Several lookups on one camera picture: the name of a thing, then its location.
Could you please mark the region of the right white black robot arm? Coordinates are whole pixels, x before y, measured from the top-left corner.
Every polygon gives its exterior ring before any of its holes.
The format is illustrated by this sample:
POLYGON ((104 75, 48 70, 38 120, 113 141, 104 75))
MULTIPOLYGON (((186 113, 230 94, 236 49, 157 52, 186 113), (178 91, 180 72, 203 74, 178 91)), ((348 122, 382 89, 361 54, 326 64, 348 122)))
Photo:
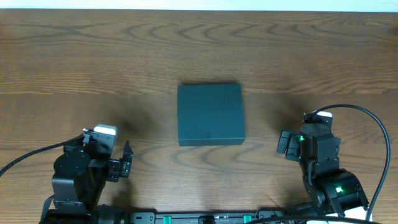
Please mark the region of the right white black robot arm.
POLYGON ((369 201, 359 179, 340 167, 340 143, 328 125, 306 123, 299 131, 281 131, 277 152, 299 163, 311 207, 317 213, 343 217, 353 208, 366 210, 369 201))

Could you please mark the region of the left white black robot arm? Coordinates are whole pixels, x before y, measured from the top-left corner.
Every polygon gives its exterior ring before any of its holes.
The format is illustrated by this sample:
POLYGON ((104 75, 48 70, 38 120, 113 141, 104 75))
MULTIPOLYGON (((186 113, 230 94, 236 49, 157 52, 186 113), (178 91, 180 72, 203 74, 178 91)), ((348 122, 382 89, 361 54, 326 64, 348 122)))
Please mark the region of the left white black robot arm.
POLYGON ((41 223, 129 223, 124 209, 99 205, 107 182, 128 178, 133 159, 130 142, 112 159, 116 136, 88 130, 63 144, 53 165, 54 194, 45 202, 41 223))

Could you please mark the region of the black gift box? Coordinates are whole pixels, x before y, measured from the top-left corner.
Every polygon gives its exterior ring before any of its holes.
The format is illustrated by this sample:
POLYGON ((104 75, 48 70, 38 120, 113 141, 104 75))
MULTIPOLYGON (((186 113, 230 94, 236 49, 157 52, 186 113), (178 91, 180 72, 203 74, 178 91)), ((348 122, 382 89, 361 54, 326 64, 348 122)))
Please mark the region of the black gift box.
POLYGON ((177 93, 180 146, 241 145, 246 139, 241 85, 180 85, 177 93))

